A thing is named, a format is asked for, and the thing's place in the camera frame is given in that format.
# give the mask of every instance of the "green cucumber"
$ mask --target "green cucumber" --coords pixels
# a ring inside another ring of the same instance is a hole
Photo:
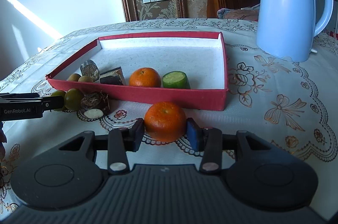
[[[174,71],[165,74],[162,77],[164,88],[172,89],[190,89],[188,77],[184,72]]]

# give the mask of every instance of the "black gripper pad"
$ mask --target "black gripper pad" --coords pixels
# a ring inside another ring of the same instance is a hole
[[[198,173],[194,165],[136,165],[110,176],[91,200],[56,211],[19,207],[4,224],[323,224],[308,207],[265,212],[227,192],[220,178]]]

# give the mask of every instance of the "tablecloth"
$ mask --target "tablecloth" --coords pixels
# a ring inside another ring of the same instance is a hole
[[[156,19],[78,30],[28,59],[0,82],[0,92],[50,95],[54,89],[45,75],[75,53],[69,49],[72,45],[86,44],[99,36],[150,31],[222,32],[228,56],[226,109],[185,110],[187,116],[193,117],[201,127],[216,127],[223,133],[253,132],[305,160],[319,178],[311,206],[324,218],[330,218],[338,210],[337,40],[321,33],[314,39],[317,54],[311,54],[303,63],[287,62],[256,46],[256,27],[256,22],[243,20]],[[5,149],[5,156],[0,156],[0,219],[20,205],[11,190],[11,174],[21,162],[84,130],[100,135],[113,128],[131,127],[136,118],[144,117],[150,105],[111,101],[111,107],[112,113],[99,120],[87,119],[80,112],[53,111],[45,112],[39,119],[4,123],[6,139],[0,137]],[[127,157],[131,167],[135,163],[184,163],[198,167],[202,154],[191,149],[186,137],[162,143],[145,135],[140,150],[128,152]],[[98,152],[96,163],[106,168],[106,152]],[[233,152],[223,152],[222,167],[233,163]]]

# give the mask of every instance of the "metal screw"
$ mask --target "metal screw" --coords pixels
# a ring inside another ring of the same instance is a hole
[[[118,172],[118,171],[123,171],[124,169],[126,169],[127,165],[122,162],[115,162],[115,163],[110,164],[109,168],[114,172]]]
[[[216,164],[215,162],[207,162],[202,165],[202,169],[205,170],[206,172],[212,172],[215,171],[219,168],[219,165]]]
[[[165,173],[165,172],[168,172],[170,169],[168,167],[164,167],[164,168],[161,168],[160,170],[161,172]]]

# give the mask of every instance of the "light blue kettle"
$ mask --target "light blue kettle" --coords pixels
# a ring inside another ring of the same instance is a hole
[[[257,46],[284,60],[306,61],[313,37],[326,27],[332,10],[333,0],[325,0],[316,24],[316,0],[261,0]]]

